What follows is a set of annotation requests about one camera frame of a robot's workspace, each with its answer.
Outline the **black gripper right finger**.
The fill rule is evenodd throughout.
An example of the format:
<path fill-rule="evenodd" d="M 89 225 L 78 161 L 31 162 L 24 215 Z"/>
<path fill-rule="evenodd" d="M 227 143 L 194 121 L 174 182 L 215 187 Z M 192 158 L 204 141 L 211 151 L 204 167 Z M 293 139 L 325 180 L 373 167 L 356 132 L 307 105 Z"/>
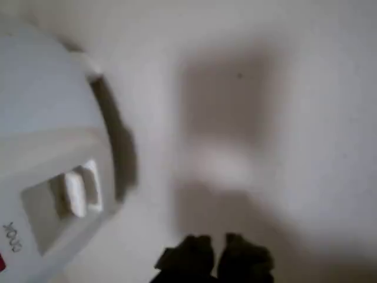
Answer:
<path fill-rule="evenodd" d="M 271 252 L 239 233 L 227 233 L 217 266 L 220 282 L 274 282 L 275 261 Z"/>

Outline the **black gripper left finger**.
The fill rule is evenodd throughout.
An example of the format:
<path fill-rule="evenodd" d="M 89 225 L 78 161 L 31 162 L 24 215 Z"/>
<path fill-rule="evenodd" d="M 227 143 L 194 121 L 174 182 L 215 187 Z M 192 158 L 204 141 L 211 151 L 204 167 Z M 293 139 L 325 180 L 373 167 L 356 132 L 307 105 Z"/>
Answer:
<path fill-rule="evenodd" d="M 216 282 L 212 276 L 215 254 L 208 235 L 187 235 L 177 246 L 166 248 L 154 268 L 151 282 Z"/>

